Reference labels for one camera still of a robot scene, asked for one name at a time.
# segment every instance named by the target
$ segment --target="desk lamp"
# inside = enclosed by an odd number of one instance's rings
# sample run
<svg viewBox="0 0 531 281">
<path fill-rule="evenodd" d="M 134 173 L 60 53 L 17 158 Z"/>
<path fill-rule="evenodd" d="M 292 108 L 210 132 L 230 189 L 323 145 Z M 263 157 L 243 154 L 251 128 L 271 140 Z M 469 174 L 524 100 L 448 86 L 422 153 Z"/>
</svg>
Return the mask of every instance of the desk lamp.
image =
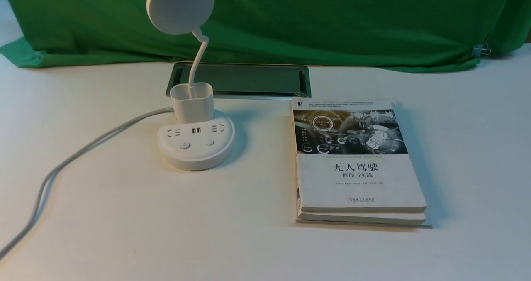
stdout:
<svg viewBox="0 0 531 281">
<path fill-rule="evenodd" d="M 234 141 L 234 124 L 214 109 L 214 94 L 208 83 L 195 83 L 199 61 L 208 45 L 201 32 L 214 9 L 214 0 L 147 0 L 153 26 L 170 35 L 192 33 L 201 42 L 192 64 L 188 84 L 171 88 L 174 124 L 158 132 L 161 154 L 175 167 L 186 171 L 209 169 L 228 158 Z"/>
</svg>

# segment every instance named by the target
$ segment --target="white cable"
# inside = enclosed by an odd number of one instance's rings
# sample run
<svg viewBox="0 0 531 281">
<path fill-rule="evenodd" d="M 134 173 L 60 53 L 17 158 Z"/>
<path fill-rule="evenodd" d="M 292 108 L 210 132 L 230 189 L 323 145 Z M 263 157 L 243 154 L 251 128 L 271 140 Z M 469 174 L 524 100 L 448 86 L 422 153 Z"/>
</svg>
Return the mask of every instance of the white cable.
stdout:
<svg viewBox="0 0 531 281">
<path fill-rule="evenodd" d="M 23 239 L 30 230 L 32 230 L 32 227 L 35 225 L 39 218 L 39 214 L 42 213 L 41 208 L 43 207 L 42 204 L 42 194 L 44 193 L 44 190 L 46 189 L 46 186 L 48 184 L 48 181 L 51 180 L 51 178 L 55 175 L 57 175 L 66 165 L 70 164 L 73 160 L 77 159 L 78 157 L 85 154 L 87 151 L 89 151 L 91 148 L 96 146 L 97 144 L 101 143 L 102 141 L 106 139 L 110 139 L 117 133 L 121 132 L 122 130 L 127 129 L 129 126 L 132 126 L 133 124 L 139 122 L 140 120 L 144 120 L 148 117 L 151 117 L 153 115 L 158 115 L 162 113 L 169 113 L 173 112 L 173 107 L 158 109 L 149 113 L 145 113 L 144 115 L 140 115 L 138 117 L 133 118 L 132 120 L 129 120 L 112 130 L 109 130 L 107 133 L 104 133 L 100 137 L 97 137 L 93 141 L 91 141 L 89 144 L 82 147 L 80 150 L 78 150 L 75 154 L 72 154 L 70 157 L 68 157 L 66 160 L 64 160 L 61 164 L 57 165 L 42 181 L 39 189 L 39 193 L 37 194 L 37 200 L 35 201 L 35 206 L 32 211 L 32 215 L 30 215 L 30 219 L 26 226 L 13 238 L 5 247 L 0 250 L 0 260 L 2 260 L 10 251 L 13 249 L 21 239 Z"/>
<path fill-rule="evenodd" d="M 188 75 L 188 96 L 193 99 L 195 98 L 195 92 L 194 92 L 194 79 L 195 79 L 195 71 L 197 71 L 197 66 L 199 65 L 199 62 L 201 61 L 201 58 L 203 57 L 203 53 L 207 49 L 208 45 L 208 37 L 204 36 L 201 32 L 201 29 L 197 28 L 194 31 L 192 31 L 192 34 L 197 38 L 197 40 L 201 41 L 201 47 L 199 47 L 199 51 L 197 52 L 197 55 L 195 56 L 194 62 L 192 63 L 192 68 L 190 69 L 190 75 Z"/>
</svg>

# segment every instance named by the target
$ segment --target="green backdrop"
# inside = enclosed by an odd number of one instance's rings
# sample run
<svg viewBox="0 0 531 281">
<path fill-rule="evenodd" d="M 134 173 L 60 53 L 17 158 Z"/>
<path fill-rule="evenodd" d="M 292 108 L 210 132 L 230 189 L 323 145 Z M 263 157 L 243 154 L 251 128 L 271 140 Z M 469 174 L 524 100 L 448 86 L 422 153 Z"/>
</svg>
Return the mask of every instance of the green backdrop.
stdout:
<svg viewBox="0 0 531 281">
<path fill-rule="evenodd" d="M 0 49 L 20 67 L 194 58 L 190 35 L 157 31 L 146 0 L 9 0 L 24 38 Z M 204 62 L 457 71 L 474 45 L 519 48 L 531 0 L 216 0 Z"/>
</svg>

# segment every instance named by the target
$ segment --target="power cord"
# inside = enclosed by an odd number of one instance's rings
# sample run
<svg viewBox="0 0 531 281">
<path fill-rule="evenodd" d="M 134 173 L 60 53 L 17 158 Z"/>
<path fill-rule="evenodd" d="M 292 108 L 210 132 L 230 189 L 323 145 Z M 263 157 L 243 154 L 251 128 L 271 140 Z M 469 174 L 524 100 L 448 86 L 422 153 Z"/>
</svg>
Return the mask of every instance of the power cord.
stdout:
<svg viewBox="0 0 531 281">
<path fill-rule="evenodd" d="M 127 129 L 128 127 L 132 126 L 133 124 L 139 122 L 140 120 L 144 120 L 148 117 L 151 117 L 153 115 L 159 115 L 162 113 L 169 113 L 173 112 L 173 107 L 158 109 L 149 113 L 145 113 L 144 115 L 140 115 L 138 117 L 133 118 L 132 120 L 129 120 L 112 130 L 109 130 L 107 133 L 104 133 L 100 137 L 97 137 L 93 141 L 91 141 L 89 144 L 82 147 L 78 152 L 75 154 L 72 154 L 69 158 L 64 160 L 61 164 L 57 165 L 42 181 L 39 189 L 39 193 L 37 194 L 37 200 L 35 201 L 35 206 L 32 211 L 32 215 L 30 215 L 30 219 L 26 226 L 13 238 L 5 247 L 2 248 L 0 251 L 0 261 L 13 249 L 27 234 L 30 230 L 32 230 L 33 226 L 37 222 L 39 218 L 39 214 L 42 213 L 42 208 L 44 207 L 42 204 L 42 194 L 44 193 L 44 190 L 46 189 L 46 186 L 48 185 L 48 181 L 51 180 L 51 178 L 55 175 L 57 175 L 64 167 L 66 167 L 68 164 L 70 164 L 73 160 L 76 160 L 78 157 L 84 155 L 86 152 L 88 152 L 91 148 L 95 147 L 102 141 L 105 141 L 106 139 L 112 138 L 117 133 Z"/>
</svg>

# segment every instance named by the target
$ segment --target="power button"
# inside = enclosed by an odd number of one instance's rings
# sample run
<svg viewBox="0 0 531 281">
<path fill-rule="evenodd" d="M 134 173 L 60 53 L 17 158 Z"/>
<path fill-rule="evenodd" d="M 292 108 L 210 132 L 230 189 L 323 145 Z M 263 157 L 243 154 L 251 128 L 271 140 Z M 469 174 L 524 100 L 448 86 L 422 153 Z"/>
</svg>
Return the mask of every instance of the power button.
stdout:
<svg viewBox="0 0 531 281">
<path fill-rule="evenodd" d="M 181 149 L 187 149 L 188 147 L 190 147 L 190 142 L 181 142 L 179 147 Z"/>
</svg>

